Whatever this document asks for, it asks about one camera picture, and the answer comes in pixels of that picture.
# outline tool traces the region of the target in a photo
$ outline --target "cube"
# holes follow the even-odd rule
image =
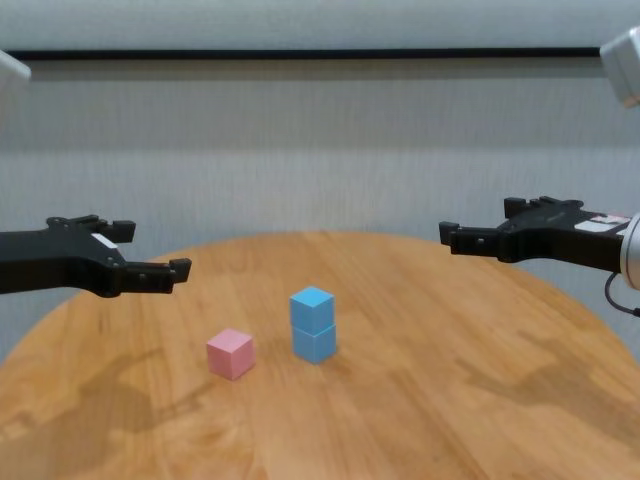
[[[253,338],[227,328],[207,342],[209,371],[235,380],[255,364]]]
[[[333,295],[313,286],[292,295],[289,310],[292,327],[309,335],[317,335],[335,323]]]
[[[293,351],[308,362],[318,364],[336,352],[336,326],[311,335],[293,327]]]

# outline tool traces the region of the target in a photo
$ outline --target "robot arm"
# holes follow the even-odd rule
[[[640,27],[618,36],[600,49],[613,90],[625,107],[640,105]],[[633,218],[583,210],[579,200],[541,197],[504,200],[507,221],[497,228],[467,228],[440,222],[440,242],[454,255],[495,257],[517,263],[547,258],[607,272],[605,295],[616,309],[640,317],[611,299],[612,280],[622,274],[640,290],[640,214]]]
[[[0,51],[0,113],[31,78],[22,63]],[[0,232],[0,294],[75,287],[111,298],[124,292],[171,293],[186,282],[187,258],[169,263],[127,262],[116,243],[133,241],[135,223],[109,224],[95,215],[54,217],[48,228]]]

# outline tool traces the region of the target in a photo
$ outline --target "wall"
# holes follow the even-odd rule
[[[0,130],[0,230],[131,219],[137,240],[123,253],[141,260],[275,230],[437,240],[440,220],[497,225],[507,196],[640,209],[639,112],[617,104],[597,59],[30,66]],[[640,323],[605,303],[605,273],[520,267],[640,356]],[[0,296],[2,355],[72,293]]]
[[[637,0],[2,0],[3,50],[599,47]]]

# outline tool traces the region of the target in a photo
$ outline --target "cable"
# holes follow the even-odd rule
[[[613,298],[611,298],[611,292],[610,292],[611,283],[613,282],[613,280],[616,278],[617,275],[618,275],[617,273],[612,273],[607,279],[607,283],[605,283],[604,285],[604,296],[607,297],[607,301],[609,302],[609,304],[616,310],[619,310],[624,313],[628,313],[629,315],[633,315],[634,317],[640,317],[640,308],[631,309],[631,308],[623,307],[619,303],[615,302]]]

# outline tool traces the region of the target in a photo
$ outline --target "wood grain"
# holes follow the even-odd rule
[[[2,478],[640,478],[640,370],[526,273],[347,232],[177,254],[194,266],[173,295],[80,294],[9,356]],[[288,298],[310,284],[336,295],[319,366],[290,345]],[[236,382],[207,370],[226,327],[256,341]]]

